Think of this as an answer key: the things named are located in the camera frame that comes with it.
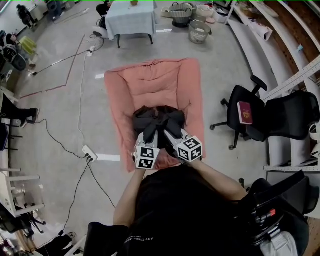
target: white tape line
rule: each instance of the white tape line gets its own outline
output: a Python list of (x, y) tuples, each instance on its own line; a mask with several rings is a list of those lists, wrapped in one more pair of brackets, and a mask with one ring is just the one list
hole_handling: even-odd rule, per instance
[(103, 74), (97, 74), (96, 76), (95, 76), (95, 79), (100, 79), (100, 78), (104, 78), (105, 77), (105, 74), (103, 73)]
[(115, 154), (96, 154), (98, 157), (98, 161), (113, 161), (113, 162), (120, 162), (120, 155)]

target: red book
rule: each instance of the red book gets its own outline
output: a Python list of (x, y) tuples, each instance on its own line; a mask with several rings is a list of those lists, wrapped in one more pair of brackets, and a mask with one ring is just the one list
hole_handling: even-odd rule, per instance
[(237, 106), (238, 106), (240, 124), (252, 125), (253, 119), (252, 119), (250, 104), (248, 102), (239, 101), (237, 103)]

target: black pants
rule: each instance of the black pants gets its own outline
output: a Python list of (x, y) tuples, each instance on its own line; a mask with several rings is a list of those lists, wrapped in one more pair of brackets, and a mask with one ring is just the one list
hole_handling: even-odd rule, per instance
[(35, 117), (37, 110), (35, 108), (20, 109), (17, 108), (3, 93), (1, 117), (6, 119), (21, 120), (25, 121), (29, 117)]
[(63, 248), (65, 248), (71, 241), (72, 239), (67, 235), (58, 236), (55, 239), (53, 239), (52, 242), (41, 247), (40, 249), (37, 249), (36, 252), (44, 256), (64, 256), (73, 248), (73, 246), (70, 246), (67, 249), (63, 250)]
[(95, 9), (100, 14), (100, 16), (102, 17), (102, 15), (106, 15), (107, 14), (107, 12), (109, 11), (110, 8), (108, 7), (108, 5), (103, 3), (103, 4), (99, 4)]
[(36, 21), (34, 20), (34, 18), (32, 18), (31, 13), (28, 12), (27, 15), (30, 17), (30, 21), (32, 22), (32, 24), (36, 24)]

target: sneaker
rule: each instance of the sneaker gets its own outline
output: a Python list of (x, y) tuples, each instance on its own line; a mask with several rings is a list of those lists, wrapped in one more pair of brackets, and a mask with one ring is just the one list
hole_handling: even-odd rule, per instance
[(38, 121), (38, 116), (40, 113), (40, 109), (39, 108), (34, 108), (34, 110), (36, 110), (36, 114), (35, 116), (32, 117), (32, 123), (35, 124)]
[(24, 128), (27, 125), (27, 119), (21, 121), (20, 128)]

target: power strip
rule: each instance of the power strip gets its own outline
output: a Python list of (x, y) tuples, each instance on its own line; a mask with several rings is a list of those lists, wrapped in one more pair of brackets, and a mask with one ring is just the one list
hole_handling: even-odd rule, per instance
[(82, 152), (86, 155), (89, 154), (88, 157), (92, 158), (92, 162), (96, 161), (98, 159), (97, 155), (91, 150), (90, 147), (87, 145), (83, 146)]
[(87, 57), (91, 57), (92, 54), (94, 53), (95, 48), (96, 48), (95, 46), (91, 46), (90, 49), (89, 49), (90, 51), (86, 54), (86, 56)]

